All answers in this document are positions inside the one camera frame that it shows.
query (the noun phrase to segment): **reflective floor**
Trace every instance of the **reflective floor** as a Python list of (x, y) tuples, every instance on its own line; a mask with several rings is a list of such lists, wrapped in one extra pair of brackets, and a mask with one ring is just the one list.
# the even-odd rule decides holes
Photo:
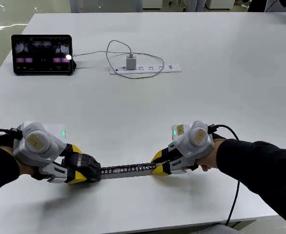
[(35, 13), (69, 12), (69, 0), (0, 0), (0, 66), (11, 50), (11, 35), (20, 34)]

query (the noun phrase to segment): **hand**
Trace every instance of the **hand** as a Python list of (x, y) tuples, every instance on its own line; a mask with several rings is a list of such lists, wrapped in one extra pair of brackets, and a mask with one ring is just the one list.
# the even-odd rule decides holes
[[(13, 149), (10, 148), (10, 147), (7, 147), (7, 146), (0, 146), (0, 149), (3, 149), (4, 151), (8, 152), (11, 156), (13, 156)], [(28, 175), (33, 175), (34, 172), (35, 172), (35, 168), (34, 167), (31, 167), (31, 166), (28, 166), (28, 165), (25, 165), (25, 164), (22, 164), (20, 162), (18, 162), (16, 160), (18, 166), (19, 166), (19, 171), (20, 171), (20, 175), (22, 174), (28, 174)]]
[(196, 160), (196, 164), (200, 165), (204, 172), (207, 172), (211, 168), (217, 168), (216, 164), (216, 154), (219, 146), (225, 141), (224, 139), (215, 139), (214, 140), (214, 150), (205, 157)]

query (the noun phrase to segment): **white power adapter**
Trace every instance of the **white power adapter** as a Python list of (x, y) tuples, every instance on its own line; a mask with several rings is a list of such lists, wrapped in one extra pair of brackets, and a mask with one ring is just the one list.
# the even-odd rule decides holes
[(126, 68), (127, 70), (136, 70), (136, 57), (132, 53), (127, 55)]

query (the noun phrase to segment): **tablet screen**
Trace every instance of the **tablet screen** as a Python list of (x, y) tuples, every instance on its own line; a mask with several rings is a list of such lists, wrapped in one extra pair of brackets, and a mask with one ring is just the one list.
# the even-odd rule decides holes
[(72, 73), (72, 41), (69, 35), (13, 35), (16, 74)]

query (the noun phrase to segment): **power outlet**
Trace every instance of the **power outlet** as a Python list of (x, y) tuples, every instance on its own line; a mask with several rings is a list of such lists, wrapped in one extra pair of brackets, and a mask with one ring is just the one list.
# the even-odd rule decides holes
[[(138, 65), (135, 70), (127, 70), (125, 66), (115, 67), (119, 74), (139, 74), (139, 73), (157, 73), (162, 69), (162, 65)], [(162, 72), (181, 72), (179, 64), (165, 64)], [(115, 75), (115, 72), (110, 69), (109, 73)]]

